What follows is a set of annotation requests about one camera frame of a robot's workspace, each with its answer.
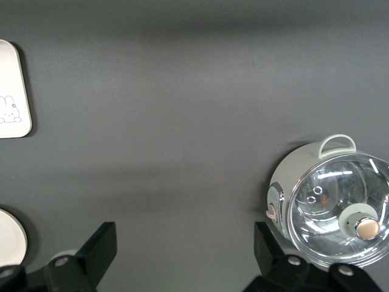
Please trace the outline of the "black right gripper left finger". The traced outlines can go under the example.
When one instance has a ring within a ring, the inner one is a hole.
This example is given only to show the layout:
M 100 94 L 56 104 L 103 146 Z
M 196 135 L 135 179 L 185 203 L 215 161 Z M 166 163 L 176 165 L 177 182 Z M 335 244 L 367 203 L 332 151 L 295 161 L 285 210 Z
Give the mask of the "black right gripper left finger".
M 116 254 L 116 225 L 104 222 L 74 255 L 59 255 L 32 273 L 22 265 L 1 267 L 1 291 L 96 291 Z

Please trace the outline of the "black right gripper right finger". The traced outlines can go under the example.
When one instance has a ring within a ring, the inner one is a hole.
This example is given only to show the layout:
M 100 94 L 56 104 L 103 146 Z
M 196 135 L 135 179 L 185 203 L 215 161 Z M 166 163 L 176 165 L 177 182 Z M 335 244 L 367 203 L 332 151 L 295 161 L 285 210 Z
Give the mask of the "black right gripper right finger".
M 335 263 L 323 271 L 302 257 L 285 254 L 265 222 L 254 225 L 254 254 L 261 274 L 245 291 L 380 291 L 361 268 Z

